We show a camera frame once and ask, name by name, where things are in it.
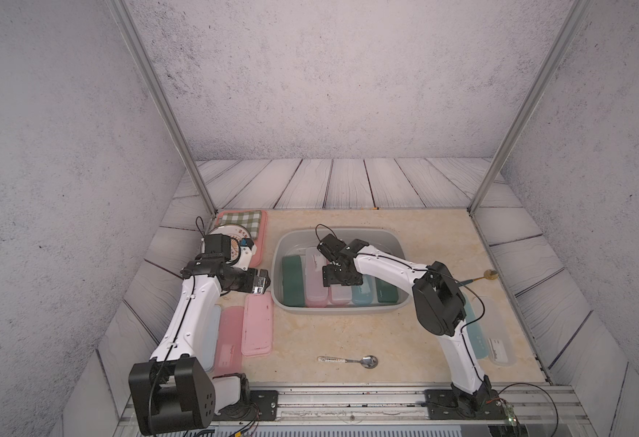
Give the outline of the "translucent pink pencil case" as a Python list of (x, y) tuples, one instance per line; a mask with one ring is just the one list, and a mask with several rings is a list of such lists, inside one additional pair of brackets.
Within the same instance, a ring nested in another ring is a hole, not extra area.
[(345, 306), (352, 303), (352, 287), (343, 285), (330, 286), (330, 304)]

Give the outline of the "teal pencil case with label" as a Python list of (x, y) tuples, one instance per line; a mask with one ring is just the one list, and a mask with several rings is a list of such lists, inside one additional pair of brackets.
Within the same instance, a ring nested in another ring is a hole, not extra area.
[(355, 306), (370, 306), (375, 297), (375, 281), (371, 276), (364, 275), (361, 285), (352, 286), (352, 304)]

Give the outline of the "dark green pencil case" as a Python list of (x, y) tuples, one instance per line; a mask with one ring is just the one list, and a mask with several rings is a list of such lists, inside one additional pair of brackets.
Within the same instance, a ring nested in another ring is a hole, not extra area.
[(377, 301), (380, 304), (396, 304), (400, 299), (400, 291), (389, 282), (376, 278), (375, 280)]
[(299, 255), (287, 256), (282, 259), (282, 290), (283, 304), (292, 308), (305, 306), (305, 287), (302, 258)]

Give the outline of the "light pink ridged pencil case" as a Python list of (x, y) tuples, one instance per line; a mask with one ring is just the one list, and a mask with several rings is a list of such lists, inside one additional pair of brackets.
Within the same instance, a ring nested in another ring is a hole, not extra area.
[(246, 357), (265, 356), (273, 345), (274, 301), (268, 293), (245, 300), (241, 352)]

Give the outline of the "grey plastic storage box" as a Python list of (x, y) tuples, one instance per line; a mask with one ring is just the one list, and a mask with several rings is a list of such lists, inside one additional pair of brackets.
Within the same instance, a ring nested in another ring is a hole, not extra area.
[[(404, 258), (403, 247), (396, 234), (388, 229), (379, 228), (335, 228), (338, 238), (345, 242), (354, 239), (366, 240), (380, 251), (386, 252), (394, 258)], [(344, 306), (328, 306), (325, 308), (290, 307), (285, 304), (282, 289), (282, 259), (286, 256), (304, 256), (306, 249), (316, 248), (319, 244), (314, 229), (300, 229), (281, 236), (274, 252), (270, 279), (272, 298), (275, 304), (284, 311), (300, 315), (361, 315), (379, 314), (397, 311), (412, 302), (407, 291), (399, 291), (396, 303), (379, 303), (374, 297), (371, 305), (355, 306), (352, 303)]]

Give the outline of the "light blue pencil case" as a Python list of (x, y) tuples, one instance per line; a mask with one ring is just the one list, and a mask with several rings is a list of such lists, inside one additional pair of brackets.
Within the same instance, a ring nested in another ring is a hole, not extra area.
[(214, 369), (217, 351), (217, 337), (219, 337), (219, 324), (222, 308), (219, 305), (213, 307), (212, 313), (208, 318), (208, 325), (205, 329), (203, 340), (203, 351), (199, 355), (199, 362), (204, 371), (209, 373)]

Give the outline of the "rose pink pencil case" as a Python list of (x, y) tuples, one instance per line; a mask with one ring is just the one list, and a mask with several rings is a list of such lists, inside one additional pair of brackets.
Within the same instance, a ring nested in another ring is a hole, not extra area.
[(240, 373), (242, 370), (242, 332), (244, 308), (232, 306), (221, 313), (214, 362), (216, 376)]

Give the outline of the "clear pencil case with label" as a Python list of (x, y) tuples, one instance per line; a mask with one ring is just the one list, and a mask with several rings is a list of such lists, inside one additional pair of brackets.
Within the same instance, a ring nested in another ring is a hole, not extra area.
[(323, 267), (327, 265), (325, 257), (316, 249), (305, 251), (305, 304), (309, 308), (324, 308), (329, 302), (329, 288), (324, 286)]

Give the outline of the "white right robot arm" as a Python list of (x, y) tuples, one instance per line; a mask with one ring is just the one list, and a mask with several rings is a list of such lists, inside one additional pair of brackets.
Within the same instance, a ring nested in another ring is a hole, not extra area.
[(326, 286), (360, 285), (365, 276), (372, 276), (412, 295), (419, 324), (439, 340), (450, 370), (454, 407), (463, 417), (476, 417), (497, 397), (468, 337), (461, 283), (444, 264), (413, 263), (364, 240), (346, 243), (333, 234), (319, 240), (317, 249), (329, 262), (322, 268)]

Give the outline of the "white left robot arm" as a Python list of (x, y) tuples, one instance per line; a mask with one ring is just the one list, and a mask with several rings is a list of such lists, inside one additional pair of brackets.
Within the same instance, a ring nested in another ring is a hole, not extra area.
[(207, 433), (214, 420), (225, 418), (251, 427), (259, 418), (246, 375), (232, 373), (212, 380), (200, 358), (222, 293), (261, 295), (270, 287), (268, 271), (251, 267), (256, 247), (250, 238), (207, 234), (202, 247), (180, 272), (179, 303), (162, 341), (128, 375), (138, 428), (145, 436)]

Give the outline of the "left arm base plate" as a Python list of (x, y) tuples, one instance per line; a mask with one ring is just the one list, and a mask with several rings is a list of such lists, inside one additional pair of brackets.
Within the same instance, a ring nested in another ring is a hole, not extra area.
[(266, 390), (223, 391), (216, 394), (213, 420), (218, 422), (274, 422), (277, 419), (279, 392)]

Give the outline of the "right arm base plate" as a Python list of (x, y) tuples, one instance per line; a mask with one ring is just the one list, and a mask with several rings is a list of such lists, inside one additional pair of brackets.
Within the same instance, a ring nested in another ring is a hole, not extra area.
[(503, 402), (482, 401), (477, 407), (463, 400), (452, 390), (426, 390), (424, 400), (418, 403), (427, 409), (430, 420), (500, 421), (508, 420)]

